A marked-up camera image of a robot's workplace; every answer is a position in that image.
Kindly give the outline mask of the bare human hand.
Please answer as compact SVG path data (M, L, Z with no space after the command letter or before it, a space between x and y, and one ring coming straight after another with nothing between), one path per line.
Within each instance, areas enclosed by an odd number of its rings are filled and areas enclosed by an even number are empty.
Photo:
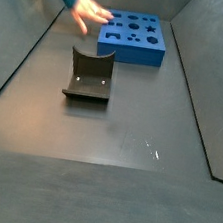
M75 4L71 9L71 15L84 35L87 34L85 20L106 24L114 17L111 12L94 0L75 0Z

